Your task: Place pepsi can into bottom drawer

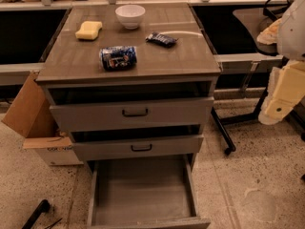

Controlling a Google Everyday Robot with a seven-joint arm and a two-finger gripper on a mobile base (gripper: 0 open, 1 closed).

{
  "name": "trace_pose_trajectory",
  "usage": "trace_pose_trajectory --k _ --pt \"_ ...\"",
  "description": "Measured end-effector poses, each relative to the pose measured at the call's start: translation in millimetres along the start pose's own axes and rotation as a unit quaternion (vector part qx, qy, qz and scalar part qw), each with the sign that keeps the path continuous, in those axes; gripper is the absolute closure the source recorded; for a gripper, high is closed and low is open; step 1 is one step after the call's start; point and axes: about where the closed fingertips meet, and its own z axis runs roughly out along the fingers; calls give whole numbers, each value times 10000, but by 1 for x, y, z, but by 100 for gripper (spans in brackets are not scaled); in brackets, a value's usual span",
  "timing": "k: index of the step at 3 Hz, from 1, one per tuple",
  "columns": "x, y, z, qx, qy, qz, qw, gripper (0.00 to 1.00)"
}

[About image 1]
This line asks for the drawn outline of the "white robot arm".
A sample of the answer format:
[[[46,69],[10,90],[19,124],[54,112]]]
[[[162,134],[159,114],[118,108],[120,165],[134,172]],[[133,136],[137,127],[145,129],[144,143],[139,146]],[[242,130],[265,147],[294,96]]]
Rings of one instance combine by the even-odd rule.
[[[268,95],[258,115],[260,123],[274,125],[305,96],[305,0],[295,0],[256,40],[276,43],[277,52],[289,59],[282,69],[272,69]]]

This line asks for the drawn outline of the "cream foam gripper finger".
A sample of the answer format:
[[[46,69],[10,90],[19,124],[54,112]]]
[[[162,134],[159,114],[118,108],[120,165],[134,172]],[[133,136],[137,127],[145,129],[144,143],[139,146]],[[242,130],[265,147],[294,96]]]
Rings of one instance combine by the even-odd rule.
[[[273,68],[267,93],[258,120],[264,125],[274,125],[282,121],[304,98],[305,63],[290,60],[282,69]]]
[[[262,31],[256,41],[264,45],[272,45],[277,42],[277,33],[281,19],[274,21],[268,28]]]

